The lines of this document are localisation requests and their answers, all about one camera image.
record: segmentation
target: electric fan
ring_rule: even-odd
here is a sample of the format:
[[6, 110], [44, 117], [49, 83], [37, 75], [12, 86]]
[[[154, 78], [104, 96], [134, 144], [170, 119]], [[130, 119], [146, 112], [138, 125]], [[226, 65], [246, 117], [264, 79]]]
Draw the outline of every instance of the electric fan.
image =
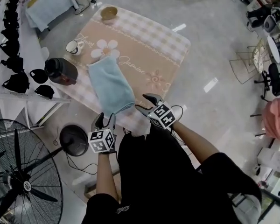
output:
[[0, 218], [17, 224], [59, 223], [63, 191], [52, 158], [69, 147], [72, 156], [73, 150], [80, 150], [77, 156], [83, 154], [85, 136], [79, 139], [69, 135], [68, 143], [61, 143], [62, 147], [50, 153], [32, 130], [16, 121], [0, 119]]

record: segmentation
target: checkered tablecloth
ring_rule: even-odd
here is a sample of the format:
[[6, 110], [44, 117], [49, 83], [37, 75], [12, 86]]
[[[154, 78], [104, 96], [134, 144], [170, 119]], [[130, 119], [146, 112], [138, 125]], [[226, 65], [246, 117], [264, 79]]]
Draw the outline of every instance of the checkered tablecloth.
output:
[[[101, 22], [100, 12], [107, 6], [111, 5], [105, 4], [102, 6], [94, 14], [91, 21]], [[145, 47], [166, 58], [173, 65], [180, 67], [190, 48], [190, 41], [187, 38], [139, 14], [119, 7], [117, 9], [117, 18], [108, 26], [130, 39], [145, 45]], [[86, 70], [87, 68], [82, 67], [76, 62], [74, 56], [66, 54], [64, 58], [77, 66], [79, 72], [77, 83], [70, 86], [54, 85], [78, 102], [100, 113], [101, 107], [89, 82], [90, 78]], [[144, 134], [149, 127], [148, 119], [134, 107], [117, 114], [116, 124], [138, 134]]]

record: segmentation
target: white tile floor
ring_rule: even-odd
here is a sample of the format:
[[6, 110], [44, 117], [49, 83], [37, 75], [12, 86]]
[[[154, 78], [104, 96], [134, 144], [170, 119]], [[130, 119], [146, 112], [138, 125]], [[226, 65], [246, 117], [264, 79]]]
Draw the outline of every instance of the white tile floor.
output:
[[[164, 26], [174, 29], [191, 41], [190, 52], [173, 82], [166, 100], [171, 105], [185, 105], [187, 110], [181, 119], [187, 127], [198, 132], [220, 151], [227, 153], [246, 173], [256, 162], [261, 147], [269, 139], [255, 138], [261, 132], [260, 118], [249, 115], [259, 112], [264, 103], [260, 100], [262, 85], [255, 85], [253, 79], [240, 84], [232, 72], [229, 60], [236, 59], [236, 51], [245, 50], [258, 42], [256, 33], [246, 27], [245, 4], [240, 0], [98, 0], [113, 4], [148, 17]], [[62, 57], [65, 44], [74, 39], [78, 32], [97, 11], [92, 6], [81, 15], [75, 16], [70, 9], [53, 21], [51, 31], [41, 34], [41, 45], [49, 48], [50, 57]], [[242, 80], [251, 77], [242, 63], [235, 65], [235, 72]], [[90, 130], [96, 113], [75, 100], [61, 107], [38, 133], [50, 150], [55, 149], [52, 141], [59, 130], [68, 124], [78, 124]], [[121, 140], [123, 133], [117, 127]], [[198, 162], [190, 156], [195, 166]], [[65, 154], [55, 157], [62, 180], [82, 200], [85, 185], [94, 183], [95, 175], [73, 170], [67, 165]], [[80, 168], [97, 161], [97, 155], [88, 150], [75, 158]], [[112, 157], [112, 168], [118, 168]], [[95, 172], [93, 165], [87, 169]]]

